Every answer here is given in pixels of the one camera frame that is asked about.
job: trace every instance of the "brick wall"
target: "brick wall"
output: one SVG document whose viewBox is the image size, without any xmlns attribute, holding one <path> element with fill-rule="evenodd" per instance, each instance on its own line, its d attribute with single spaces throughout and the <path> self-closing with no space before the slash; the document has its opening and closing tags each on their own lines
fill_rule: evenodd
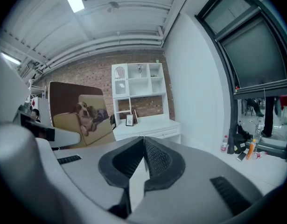
<svg viewBox="0 0 287 224">
<path fill-rule="evenodd" d="M 108 114 L 113 114 L 111 65 L 120 63 L 162 63 L 166 83 L 169 116 L 175 119 L 175 109 L 171 92 L 170 77 L 165 55 L 158 50 L 128 50 L 103 53 L 81 59 L 65 65 L 39 80 L 35 85 L 48 87 L 50 81 L 71 84 L 87 85 L 100 88 L 103 91 Z M 138 117 L 163 113 L 160 97 L 144 97 L 132 99 L 132 106 L 136 109 Z"/>
</svg>

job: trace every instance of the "small frame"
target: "small frame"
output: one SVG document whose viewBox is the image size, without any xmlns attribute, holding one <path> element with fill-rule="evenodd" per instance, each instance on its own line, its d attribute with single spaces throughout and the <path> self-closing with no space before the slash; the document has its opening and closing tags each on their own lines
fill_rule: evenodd
<svg viewBox="0 0 287 224">
<path fill-rule="evenodd" d="M 133 126 L 133 118 L 134 116 L 132 114 L 126 115 L 126 126 Z"/>
<path fill-rule="evenodd" d="M 138 117 L 135 109 L 131 110 L 131 113 L 133 114 L 133 123 L 136 125 L 138 124 Z"/>
</svg>

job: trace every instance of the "bottle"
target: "bottle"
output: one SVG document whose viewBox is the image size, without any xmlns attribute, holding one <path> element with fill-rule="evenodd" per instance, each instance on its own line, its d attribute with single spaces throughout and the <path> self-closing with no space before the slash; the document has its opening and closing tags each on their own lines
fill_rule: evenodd
<svg viewBox="0 0 287 224">
<path fill-rule="evenodd" d="M 266 151 L 261 151 L 261 152 L 256 152 L 256 153 L 253 153 L 252 154 L 252 159 L 255 160 L 255 159 L 260 159 L 261 157 L 267 155 L 268 152 Z"/>
<path fill-rule="evenodd" d="M 247 153 L 247 156 L 246 156 L 246 159 L 247 159 L 247 160 L 249 160 L 249 159 L 251 158 L 255 146 L 256 146 L 256 140 L 253 139 L 252 142 L 251 142 L 251 144 L 250 144 L 250 147 L 249 147 L 249 151 L 248 151 L 248 153 Z"/>
<path fill-rule="evenodd" d="M 227 142 L 228 142 L 228 139 L 227 139 L 227 135 L 226 135 L 226 136 L 224 136 L 224 139 L 223 139 L 223 142 L 222 142 L 222 145 L 221 145 L 221 152 L 222 153 L 226 152 Z"/>
<path fill-rule="evenodd" d="M 255 147 L 253 152 L 256 153 L 257 152 L 257 147 L 259 145 L 259 142 L 261 140 L 261 120 L 259 119 L 259 124 L 255 127 L 255 133 L 254 133 L 254 137 L 253 139 L 255 140 Z"/>
</svg>

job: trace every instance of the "window frame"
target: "window frame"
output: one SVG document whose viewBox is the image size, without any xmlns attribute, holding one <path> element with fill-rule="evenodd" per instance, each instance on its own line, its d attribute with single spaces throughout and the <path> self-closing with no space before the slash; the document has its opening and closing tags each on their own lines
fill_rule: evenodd
<svg viewBox="0 0 287 224">
<path fill-rule="evenodd" d="M 264 21 L 267 23 L 268 28 L 271 31 L 272 35 L 281 42 L 281 46 L 284 48 L 285 55 L 287 57 L 287 35 L 280 25 L 279 21 L 271 11 L 260 1 L 260 0 L 245 0 L 248 2 L 251 7 L 244 11 L 239 17 L 235 18 L 230 24 L 228 24 L 225 28 L 215 34 L 209 25 L 205 22 L 205 17 L 216 7 L 216 5 L 221 0 L 209 0 L 206 5 L 202 8 L 200 13 L 195 17 L 201 23 L 207 34 L 210 36 L 214 46 L 220 56 L 222 61 L 224 71 L 226 73 L 226 78 L 228 82 L 230 99 L 231 99 L 231 125 L 230 131 L 232 133 L 237 132 L 237 123 L 238 123 L 238 100 L 242 98 L 257 98 L 260 96 L 279 96 L 287 94 L 287 79 L 280 80 L 276 82 L 255 85 L 250 87 L 244 87 L 236 90 L 235 87 L 235 78 L 231 71 L 231 61 L 224 50 L 221 41 L 231 33 L 235 33 L 238 29 L 248 22 L 250 19 L 260 14 Z M 251 140 L 247 141 L 247 146 L 250 145 Z M 272 144 L 267 143 L 259 143 L 258 147 L 259 151 L 268 151 L 270 155 L 280 157 L 282 159 L 286 159 L 287 161 L 287 145 L 285 148 L 278 147 Z"/>
</svg>

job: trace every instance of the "white shelving unit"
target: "white shelving unit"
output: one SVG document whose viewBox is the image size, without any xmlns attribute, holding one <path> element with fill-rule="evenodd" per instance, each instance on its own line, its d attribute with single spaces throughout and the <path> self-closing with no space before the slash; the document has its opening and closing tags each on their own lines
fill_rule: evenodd
<svg viewBox="0 0 287 224">
<path fill-rule="evenodd" d="M 34 81 L 35 81 L 34 79 L 29 80 L 28 89 L 30 90 L 30 95 L 27 98 L 27 102 L 30 102 L 31 99 L 35 98 L 37 95 L 41 94 L 42 92 L 44 92 L 44 94 L 46 95 L 46 86 L 43 89 L 40 86 L 33 85 Z"/>
<path fill-rule="evenodd" d="M 126 126 L 121 113 L 132 114 L 132 98 L 161 96 L 163 114 L 138 118 L 138 124 Z M 161 63 L 128 63 L 112 65 L 112 97 L 116 121 L 113 130 L 117 140 L 132 136 L 170 138 L 180 143 L 180 124 L 169 119 L 168 98 Z M 119 101 L 128 100 L 129 109 L 120 111 Z"/>
</svg>

